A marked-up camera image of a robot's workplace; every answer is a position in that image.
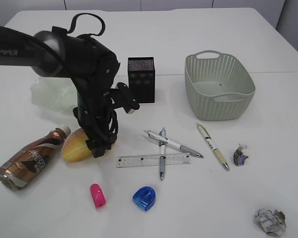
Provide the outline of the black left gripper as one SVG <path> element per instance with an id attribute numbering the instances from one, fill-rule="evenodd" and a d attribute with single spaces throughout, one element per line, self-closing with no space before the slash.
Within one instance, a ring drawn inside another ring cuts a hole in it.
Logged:
<path id="1" fill-rule="evenodd" d="M 77 108 L 74 115 L 86 133 L 86 145 L 94 158 L 111 150 L 117 140 L 119 89 L 112 88 L 115 74 L 92 74 L 87 78 L 73 78 L 77 90 Z"/>

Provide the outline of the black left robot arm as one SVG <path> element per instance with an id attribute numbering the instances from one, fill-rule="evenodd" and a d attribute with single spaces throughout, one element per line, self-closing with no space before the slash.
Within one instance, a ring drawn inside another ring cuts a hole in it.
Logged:
<path id="1" fill-rule="evenodd" d="M 90 37 L 70 37 L 53 27 L 34 36 L 0 26 L 0 65 L 29 66 L 42 77 L 69 78 L 77 90 L 73 114 L 97 158 L 117 139 L 110 89 L 120 63 L 116 55 Z"/>

